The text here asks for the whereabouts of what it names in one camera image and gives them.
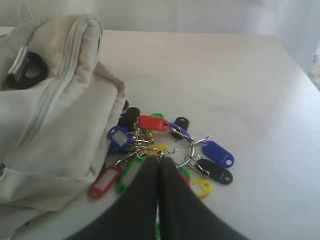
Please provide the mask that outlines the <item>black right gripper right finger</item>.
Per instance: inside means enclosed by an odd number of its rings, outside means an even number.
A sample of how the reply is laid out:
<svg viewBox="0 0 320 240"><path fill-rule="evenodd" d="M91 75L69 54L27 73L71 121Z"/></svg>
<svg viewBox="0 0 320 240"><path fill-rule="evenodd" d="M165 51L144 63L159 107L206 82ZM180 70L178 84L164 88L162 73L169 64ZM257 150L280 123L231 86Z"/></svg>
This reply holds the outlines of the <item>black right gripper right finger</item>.
<svg viewBox="0 0 320 240"><path fill-rule="evenodd" d="M195 195L170 157L159 161L159 227L162 240L245 240Z"/></svg>

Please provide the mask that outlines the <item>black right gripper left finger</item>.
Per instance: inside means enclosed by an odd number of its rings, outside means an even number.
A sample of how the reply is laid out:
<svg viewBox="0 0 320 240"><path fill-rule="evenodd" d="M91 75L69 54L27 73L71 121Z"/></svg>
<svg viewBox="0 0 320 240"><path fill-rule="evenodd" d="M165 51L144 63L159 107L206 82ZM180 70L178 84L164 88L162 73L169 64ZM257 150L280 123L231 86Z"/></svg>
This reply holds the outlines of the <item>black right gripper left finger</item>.
<svg viewBox="0 0 320 240"><path fill-rule="evenodd" d="M155 240L159 161L145 158L128 189L102 215L69 240Z"/></svg>

